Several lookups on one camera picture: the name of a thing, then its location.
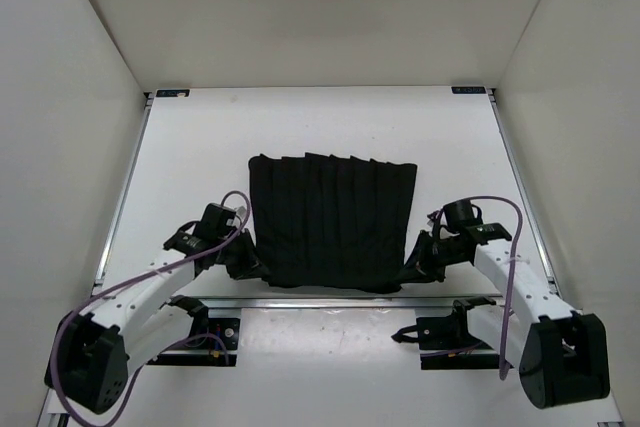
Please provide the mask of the black pleated skirt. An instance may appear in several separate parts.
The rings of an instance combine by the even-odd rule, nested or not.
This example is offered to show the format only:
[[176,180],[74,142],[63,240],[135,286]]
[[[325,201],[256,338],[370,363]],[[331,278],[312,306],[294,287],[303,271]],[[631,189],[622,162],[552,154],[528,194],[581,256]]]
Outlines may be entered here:
[[416,164],[260,154],[248,168],[265,282],[379,294],[399,290]]

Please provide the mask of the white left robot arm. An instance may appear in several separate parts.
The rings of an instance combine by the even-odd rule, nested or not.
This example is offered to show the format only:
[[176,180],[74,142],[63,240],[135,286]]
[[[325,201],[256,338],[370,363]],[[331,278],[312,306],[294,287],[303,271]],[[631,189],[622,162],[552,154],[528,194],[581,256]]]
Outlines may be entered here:
[[207,349],[232,358],[209,309],[181,289],[214,266],[243,275],[258,265],[248,230],[192,221],[162,246],[143,273],[116,284],[59,324],[44,382],[61,403],[104,414],[125,406],[143,366],[171,350]]

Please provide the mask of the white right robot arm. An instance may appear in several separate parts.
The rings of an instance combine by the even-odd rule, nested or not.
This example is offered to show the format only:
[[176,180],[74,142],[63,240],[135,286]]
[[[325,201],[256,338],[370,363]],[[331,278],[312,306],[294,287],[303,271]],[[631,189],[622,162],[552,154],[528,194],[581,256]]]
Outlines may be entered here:
[[419,318],[393,335],[445,355],[482,343],[504,357],[519,375],[529,401],[539,409],[603,399],[610,393],[606,331],[594,314],[582,314],[554,294],[525,261],[512,254],[511,235],[499,224],[461,228],[438,240],[423,232],[413,253],[420,274],[442,273],[469,262],[503,295],[457,300],[436,325]]

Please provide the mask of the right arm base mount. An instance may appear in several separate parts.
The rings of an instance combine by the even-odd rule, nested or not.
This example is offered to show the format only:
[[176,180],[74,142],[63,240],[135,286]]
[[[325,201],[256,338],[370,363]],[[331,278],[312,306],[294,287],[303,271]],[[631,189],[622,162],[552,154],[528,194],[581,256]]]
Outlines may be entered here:
[[497,369],[499,355],[470,333],[467,322],[469,312],[497,306],[488,297],[455,300],[449,314],[418,315],[413,325],[400,328],[391,339],[418,346],[422,371]]

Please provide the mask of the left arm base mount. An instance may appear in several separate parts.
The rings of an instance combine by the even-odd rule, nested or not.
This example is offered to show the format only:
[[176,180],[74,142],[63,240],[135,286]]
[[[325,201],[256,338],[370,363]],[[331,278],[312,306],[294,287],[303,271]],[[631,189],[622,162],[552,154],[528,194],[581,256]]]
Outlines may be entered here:
[[241,311],[214,309],[195,298],[179,296],[169,305],[191,321],[186,341],[148,362],[153,366],[235,367],[240,341]]

